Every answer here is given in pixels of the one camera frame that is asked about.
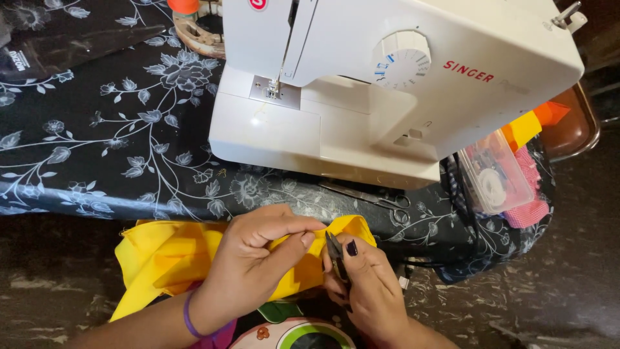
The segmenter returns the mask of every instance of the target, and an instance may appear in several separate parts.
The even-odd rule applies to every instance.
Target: scissors
[[[333,190],[340,194],[368,201],[372,204],[383,207],[384,209],[389,209],[390,211],[392,211],[394,220],[400,224],[406,224],[411,219],[411,216],[406,211],[406,209],[411,206],[411,200],[409,200],[409,198],[404,195],[397,195],[394,201],[391,201],[388,199],[383,199],[382,197],[378,197],[377,195],[363,193],[361,191],[349,189],[330,182],[323,181],[319,183],[319,186]]]
[[[347,295],[351,291],[351,279],[349,279],[347,270],[345,269],[344,254],[342,253],[342,245],[330,232],[325,232],[325,244],[327,245],[327,252],[329,259],[332,260],[332,266],[334,267],[334,273],[342,281],[347,289]]]

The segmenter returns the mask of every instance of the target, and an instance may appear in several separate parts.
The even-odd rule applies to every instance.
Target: black floral tablecloth
[[[22,29],[14,40],[123,26],[164,24],[169,30],[49,79],[0,82],[0,214],[230,220],[285,202],[324,222],[363,215],[389,256],[450,262],[436,268],[446,283],[526,253],[551,219],[552,207],[527,229],[513,229],[500,217],[482,220],[473,255],[476,235],[440,183],[406,192],[412,219],[399,224],[385,209],[320,188],[316,176],[219,160],[208,132],[224,61],[185,47],[165,1],[24,0],[3,6]],[[534,139],[528,148],[543,178],[539,195],[551,205],[555,182],[540,142]]]

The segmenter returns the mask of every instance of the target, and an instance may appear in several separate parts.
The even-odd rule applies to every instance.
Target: purple bangle
[[[192,321],[190,320],[190,301],[192,300],[193,291],[190,292],[189,296],[187,296],[185,300],[185,305],[183,306],[183,318],[185,319],[185,326],[187,330],[196,338],[203,339],[205,337],[209,337],[208,335],[201,335],[196,331],[196,328],[193,326]]]

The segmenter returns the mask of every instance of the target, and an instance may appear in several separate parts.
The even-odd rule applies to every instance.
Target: plastic storage box
[[[459,160],[475,212],[495,215],[534,200],[501,130],[459,150]]]

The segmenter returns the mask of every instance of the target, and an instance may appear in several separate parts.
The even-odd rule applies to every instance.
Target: brown chair
[[[556,125],[543,126],[541,140],[550,162],[572,158],[594,148],[601,135],[601,125],[592,113],[581,83],[551,99],[570,107]]]

